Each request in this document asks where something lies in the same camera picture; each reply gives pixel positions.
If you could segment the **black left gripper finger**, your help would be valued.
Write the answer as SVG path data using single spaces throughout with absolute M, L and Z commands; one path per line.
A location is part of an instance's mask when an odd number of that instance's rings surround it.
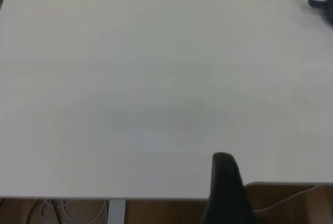
M 257 223 L 238 165 L 231 154 L 212 157 L 210 195 L 201 223 Z

